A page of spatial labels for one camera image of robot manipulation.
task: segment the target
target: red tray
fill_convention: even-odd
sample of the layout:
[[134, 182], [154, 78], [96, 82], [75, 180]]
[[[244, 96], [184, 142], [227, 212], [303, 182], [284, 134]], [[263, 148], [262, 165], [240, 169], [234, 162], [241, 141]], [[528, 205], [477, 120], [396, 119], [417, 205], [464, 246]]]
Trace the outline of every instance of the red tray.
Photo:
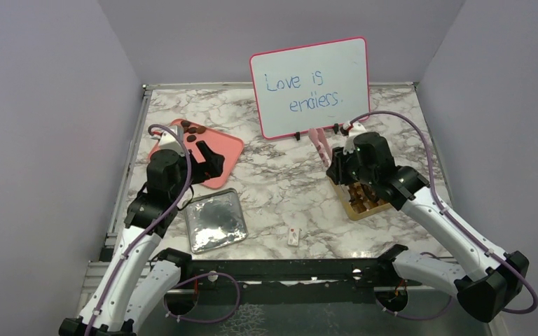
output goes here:
[[[178, 125], [179, 127], [181, 127], [180, 122], [183, 120], [184, 119], [176, 119], [170, 124]], [[191, 121], [191, 127], [199, 126], [200, 125], [196, 122]], [[197, 148], [197, 146], [195, 145], [197, 141], [201, 140], [205, 141], [205, 143], [209, 146], [209, 148], [211, 148], [212, 151], [218, 154], [222, 154], [225, 157], [225, 160], [223, 161], [223, 173], [221, 174], [221, 176], [211, 178], [210, 180], [201, 183], [211, 189], [219, 189], [223, 187], [223, 185], [226, 184], [226, 181], [228, 180], [232, 169], [234, 169], [234, 166], [236, 165], [236, 162], [238, 161], [242, 150], [244, 149], [244, 142], [242, 142], [242, 140], [235, 136], [231, 136], [229, 134], [222, 133], [211, 128], [207, 128], [207, 130], [203, 134], [194, 134], [197, 137], [197, 140], [193, 142], [187, 142], [186, 137], [188, 137], [189, 135], [190, 134], [185, 132], [183, 139], [184, 145], [187, 147], [187, 149], [191, 150], [197, 162], [205, 161], [203, 155], [199, 151], [199, 148]], [[154, 154], [157, 150], [158, 144], [156, 144], [151, 149], [151, 152], [149, 152], [149, 156], [151, 157], [151, 155]]]

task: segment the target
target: gray floor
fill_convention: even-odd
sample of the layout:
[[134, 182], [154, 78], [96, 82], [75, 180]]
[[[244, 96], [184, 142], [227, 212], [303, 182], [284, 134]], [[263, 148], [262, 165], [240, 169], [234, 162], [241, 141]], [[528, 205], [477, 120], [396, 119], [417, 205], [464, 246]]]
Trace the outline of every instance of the gray floor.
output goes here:
[[[435, 313], [447, 298], [433, 290], [411, 291], [404, 313], [421, 316]], [[196, 307], [189, 316], [215, 319], [229, 310], [230, 307]], [[487, 324], [474, 320], [456, 302], [446, 315], [425, 322], [394, 318], [381, 312], [375, 304], [351, 303], [244, 305], [232, 318], [214, 325], [177, 323], [164, 315], [160, 303], [139, 335], [491, 335]]]

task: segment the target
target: gray wall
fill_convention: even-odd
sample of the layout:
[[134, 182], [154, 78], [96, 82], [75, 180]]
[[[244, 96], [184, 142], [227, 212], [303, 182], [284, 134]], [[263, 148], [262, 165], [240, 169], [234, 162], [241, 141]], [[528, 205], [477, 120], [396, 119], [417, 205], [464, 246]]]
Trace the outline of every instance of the gray wall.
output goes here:
[[0, 0], [0, 335], [73, 316], [141, 83], [93, 0]]
[[[538, 291], [538, 0], [467, 0], [418, 88], [453, 204]], [[510, 307], [528, 307], [523, 291]], [[538, 335], [538, 310], [507, 316]]]
[[99, 0], [148, 84], [251, 81], [254, 53], [365, 36], [370, 81], [419, 81], [464, 0]]

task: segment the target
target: small white box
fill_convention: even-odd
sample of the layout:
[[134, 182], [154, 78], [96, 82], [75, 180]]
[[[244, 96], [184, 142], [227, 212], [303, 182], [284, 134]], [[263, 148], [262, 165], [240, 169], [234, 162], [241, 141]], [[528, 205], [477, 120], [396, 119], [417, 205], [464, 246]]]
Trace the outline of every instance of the small white box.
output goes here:
[[289, 228], [288, 231], [288, 245], [298, 246], [298, 240], [300, 239], [300, 229], [295, 229], [293, 227]]

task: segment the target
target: white marble surface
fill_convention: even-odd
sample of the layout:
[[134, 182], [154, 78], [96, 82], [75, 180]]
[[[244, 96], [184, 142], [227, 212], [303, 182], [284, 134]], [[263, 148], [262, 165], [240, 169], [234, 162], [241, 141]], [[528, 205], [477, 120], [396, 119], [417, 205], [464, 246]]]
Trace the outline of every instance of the white marble surface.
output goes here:
[[[371, 89], [371, 108], [403, 113], [427, 130], [412, 87]], [[146, 180], [147, 157], [155, 144], [147, 134], [147, 126], [169, 124], [177, 118], [232, 134], [246, 144], [223, 188], [238, 191], [249, 235], [240, 243], [193, 255], [195, 259], [371, 258], [395, 243], [417, 252], [446, 254], [425, 229], [394, 209], [356, 222], [349, 220], [306, 136], [300, 141], [266, 141], [261, 136], [252, 89], [154, 90], [127, 203]], [[387, 138], [398, 165], [413, 166], [427, 176], [425, 152], [410, 125], [381, 115], [364, 124]], [[327, 132], [327, 137], [332, 146], [342, 146], [345, 141], [332, 131]], [[435, 163], [436, 186], [441, 198], [448, 201], [438, 161]], [[201, 185], [195, 187], [195, 196], [213, 192]], [[290, 227], [301, 229], [297, 247], [287, 245]], [[190, 252], [181, 214], [156, 251], [166, 247]]]

